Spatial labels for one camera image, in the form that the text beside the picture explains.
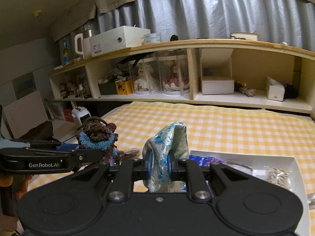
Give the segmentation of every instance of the ceiling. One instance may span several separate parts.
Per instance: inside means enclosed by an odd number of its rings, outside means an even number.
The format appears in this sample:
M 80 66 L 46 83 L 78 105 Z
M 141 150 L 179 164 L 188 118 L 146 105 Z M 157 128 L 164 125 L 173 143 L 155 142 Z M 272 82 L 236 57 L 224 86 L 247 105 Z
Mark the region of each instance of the ceiling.
M 0 50 L 47 37 L 50 24 L 80 0 L 0 0 Z M 32 14 L 42 10 L 40 17 Z

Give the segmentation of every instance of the yellow box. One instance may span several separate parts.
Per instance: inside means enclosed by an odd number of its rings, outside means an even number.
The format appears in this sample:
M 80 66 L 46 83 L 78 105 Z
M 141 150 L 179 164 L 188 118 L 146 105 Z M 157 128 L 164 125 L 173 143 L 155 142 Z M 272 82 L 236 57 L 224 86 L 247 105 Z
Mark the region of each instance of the yellow box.
M 134 83 L 134 79 L 131 78 L 128 81 L 116 81 L 115 85 L 116 85 L 116 90 L 117 90 L 117 94 L 119 95 L 129 95 L 131 94 L 132 91 L 132 87 L 133 87 L 133 83 Z

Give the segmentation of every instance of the ceiling light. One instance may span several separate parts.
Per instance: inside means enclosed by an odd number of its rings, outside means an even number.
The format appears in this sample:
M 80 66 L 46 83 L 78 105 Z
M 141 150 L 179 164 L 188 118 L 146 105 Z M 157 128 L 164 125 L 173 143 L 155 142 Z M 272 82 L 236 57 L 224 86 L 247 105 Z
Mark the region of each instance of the ceiling light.
M 34 11 L 33 16 L 38 18 L 42 13 L 43 11 Z

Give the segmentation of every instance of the white plastic pitcher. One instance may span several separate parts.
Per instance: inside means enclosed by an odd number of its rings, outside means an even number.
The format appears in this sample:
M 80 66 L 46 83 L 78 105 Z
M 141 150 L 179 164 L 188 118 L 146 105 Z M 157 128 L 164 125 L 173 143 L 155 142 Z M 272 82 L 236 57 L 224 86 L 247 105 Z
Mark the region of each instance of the white plastic pitcher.
M 87 58 L 92 57 L 89 39 L 90 39 L 90 37 L 92 37 L 94 35 L 96 35 L 94 29 L 87 29 L 84 31 L 84 33 L 77 34 L 74 37 L 75 51 L 78 55 L 83 55 L 83 59 L 87 59 Z M 81 42 L 82 51 L 79 51 L 79 49 L 78 49 L 78 41 L 79 40 Z

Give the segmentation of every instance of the red box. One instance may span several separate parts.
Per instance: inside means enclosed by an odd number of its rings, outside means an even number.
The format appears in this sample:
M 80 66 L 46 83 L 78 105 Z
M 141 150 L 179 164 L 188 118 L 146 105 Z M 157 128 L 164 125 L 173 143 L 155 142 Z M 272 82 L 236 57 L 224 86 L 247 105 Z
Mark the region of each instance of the red box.
M 71 113 L 72 113 L 72 109 L 64 109 L 63 110 L 63 114 L 65 116 L 65 120 L 66 121 L 70 121 L 70 122 L 74 122 Z

